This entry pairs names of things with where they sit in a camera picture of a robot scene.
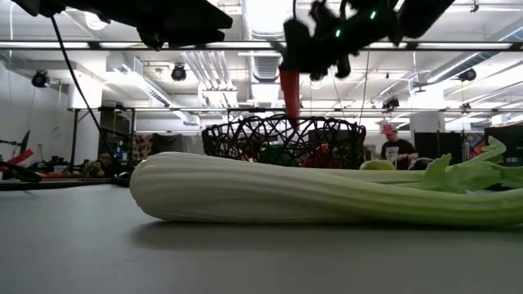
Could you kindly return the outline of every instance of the ceiling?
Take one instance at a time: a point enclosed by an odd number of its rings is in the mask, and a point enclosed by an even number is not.
[[[335,8],[339,1],[329,1]],[[307,16],[310,0],[298,0],[297,14],[311,29],[314,24]],[[422,37],[430,41],[498,41],[508,33],[523,27],[523,2],[518,0],[483,0],[479,1],[480,9],[471,13],[472,0],[457,0],[454,5],[436,22],[436,24]],[[238,0],[218,0],[218,7],[230,13],[233,18],[233,27],[225,31],[226,41],[248,40],[249,35],[242,17],[241,3]],[[280,4],[259,11],[258,17],[271,20],[271,13],[279,8]],[[290,3],[281,4],[289,7]],[[0,1],[0,39],[8,40],[13,35],[14,40],[56,40],[51,21],[44,17],[27,15],[17,5],[12,7],[12,23],[10,22],[11,2]],[[124,24],[113,23],[102,30],[91,30],[85,24],[84,14],[81,11],[68,10],[56,17],[60,31],[65,40],[103,40],[103,41],[135,41],[139,40],[134,28]],[[71,59],[82,64],[90,58],[99,58],[91,54],[71,53]],[[176,51],[125,51],[122,52],[125,60],[138,58],[144,65],[144,75],[156,83],[161,89],[172,96],[173,101],[180,106],[195,106],[197,103],[188,99],[190,95],[198,94],[199,80],[191,68],[186,65],[187,79],[183,82],[174,82],[171,71],[176,63],[184,63],[184,58]],[[397,96],[402,107],[409,106],[409,82],[420,79],[422,73],[430,72],[450,61],[463,58],[462,52],[407,52],[407,51],[372,51],[361,52],[357,57],[351,56],[353,73],[350,77],[339,80],[330,74],[324,78],[320,87],[312,87],[309,78],[302,75],[301,96],[304,107],[330,108],[338,107],[341,103],[347,107],[371,107],[372,104],[381,106],[381,102],[388,96]],[[28,60],[63,60],[58,51],[14,51],[13,60],[26,63]],[[249,72],[250,60],[238,51],[225,52],[226,66],[234,86],[238,90],[238,102],[249,106],[256,103],[253,97],[253,81]],[[499,89],[512,85],[521,80],[522,74],[519,63],[521,54],[502,53],[474,67],[477,79],[473,82],[461,84],[459,81],[448,80],[433,87],[441,89],[445,94],[445,103],[451,107],[461,105],[462,101],[478,96],[495,93]],[[149,106],[149,98],[135,85],[118,82],[115,73],[99,73],[111,84],[111,90],[104,91],[104,99],[119,100],[125,105]],[[486,101],[489,105],[478,107],[496,107],[509,102],[523,102],[523,91],[512,91],[510,95],[498,96]]]

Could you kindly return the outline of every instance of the basket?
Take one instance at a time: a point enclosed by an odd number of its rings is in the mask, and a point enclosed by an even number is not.
[[[286,167],[358,169],[364,162],[364,126],[335,118],[285,114],[252,116],[202,132],[206,155]]]

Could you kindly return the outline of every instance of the gray table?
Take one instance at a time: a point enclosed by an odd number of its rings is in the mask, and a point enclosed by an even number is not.
[[[2,294],[523,292],[518,229],[163,223],[108,185],[1,192],[0,248]]]

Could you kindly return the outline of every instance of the red fruit in basket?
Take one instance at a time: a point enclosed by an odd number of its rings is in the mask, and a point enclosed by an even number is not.
[[[335,153],[329,147],[329,144],[322,144],[320,147],[305,158],[303,167],[312,168],[340,168],[340,162],[337,160]]]

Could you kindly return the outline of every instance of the black t-shirt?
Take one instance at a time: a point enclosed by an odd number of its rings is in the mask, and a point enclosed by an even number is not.
[[[396,142],[387,142],[382,147],[382,158],[396,163],[396,157],[399,154],[413,154],[416,153],[414,146],[407,140],[399,139]],[[399,170],[409,169],[409,159],[405,158],[396,163],[396,168]]]

